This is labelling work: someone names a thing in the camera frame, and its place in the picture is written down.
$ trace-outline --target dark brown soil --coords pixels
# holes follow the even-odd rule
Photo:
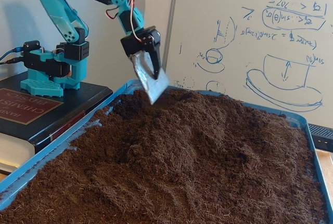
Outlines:
[[[327,221],[314,154],[280,116],[227,97],[140,91],[48,163],[0,223]]]

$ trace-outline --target handwritten equation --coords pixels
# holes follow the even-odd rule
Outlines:
[[[308,15],[301,12],[276,7],[266,8],[262,12],[266,27],[274,30],[320,30],[326,20],[322,16]]]

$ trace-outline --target book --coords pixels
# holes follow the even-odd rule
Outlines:
[[[27,72],[0,81],[0,171],[11,173],[110,97],[108,87],[81,83],[64,96],[20,89]]]

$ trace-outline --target black cable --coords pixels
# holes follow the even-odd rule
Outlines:
[[[12,58],[10,60],[7,60],[5,62],[0,62],[0,65],[2,64],[15,64],[18,62],[22,62],[23,61],[23,57],[17,57],[17,58]]]

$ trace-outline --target blue tray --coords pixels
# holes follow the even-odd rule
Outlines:
[[[65,149],[73,149],[73,147],[69,146],[69,143],[82,135],[85,132],[85,128],[98,125],[99,122],[96,121],[94,123],[87,124],[87,122],[92,118],[95,112],[99,109],[104,108],[110,102],[112,102],[117,96],[121,94],[133,94],[135,90],[142,89],[142,86],[138,80],[132,80],[123,85],[116,93],[114,93],[110,98],[101,103],[94,111],[90,112],[87,116],[82,118],[79,122],[77,122],[73,127],[67,130],[62,136],[52,142],[49,146],[45,147],[41,152],[35,155],[33,158],[28,160],[25,164],[23,164],[20,168],[18,168],[15,172],[10,174],[5,180],[0,183],[0,210],[4,210],[8,207],[15,199],[17,193],[22,190],[29,181],[31,181],[37,174],[38,170],[43,168],[45,164],[53,159],[55,159],[58,155],[60,155]],[[203,95],[211,95],[211,96],[220,96],[220,93],[214,93],[212,91],[198,91]],[[255,104],[245,103],[244,105],[264,110],[269,113],[275,113],[277,115],[284,114],[287,117],[287,120],[293,127],[297,127],[305,131],[308,140],[310,142],[310,146],[312,150],[315,150],[314,143],[310,134],[309,125],[305,118],[300,115],[275,110],[267,107],[257,106]],[[326,182],[323,176],[322,168],[319,163],[319,159],[317,154],[315,154],[315,166],[317,169],[318,179],[322,186],[322,191],[324,193],[330,224],[333,224],[333,208],[332,204],[329,200],[328,191],[326,187]]]

